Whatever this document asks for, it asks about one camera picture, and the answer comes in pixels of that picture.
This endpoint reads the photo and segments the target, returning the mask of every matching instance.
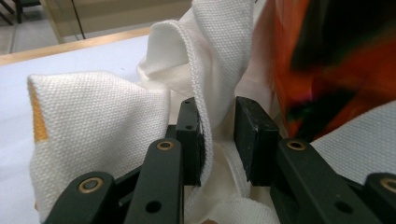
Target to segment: metal screw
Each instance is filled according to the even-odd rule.
[[[380,180],[382,187],[386,188],[387,190],[396,193],[396,179],[392,178],[382,178]]]
[[[91,177],[81,182],[78,186],[78,190],[81,193],[92,193],[103,185],[103,179],[99,177]]]
[[[287,143],[287,145],[289,148],[294,149],[294,150],[302,151],[302,150],[306,149],[306,146],[303,143],[297,142],[297,141],[291,140]]]
[[[163,141],[163,142],[157,144],[157,148],[160,150],[164,150],[164,151],[172,149],[174,146],[175,146],[175,144],[171,141]]]

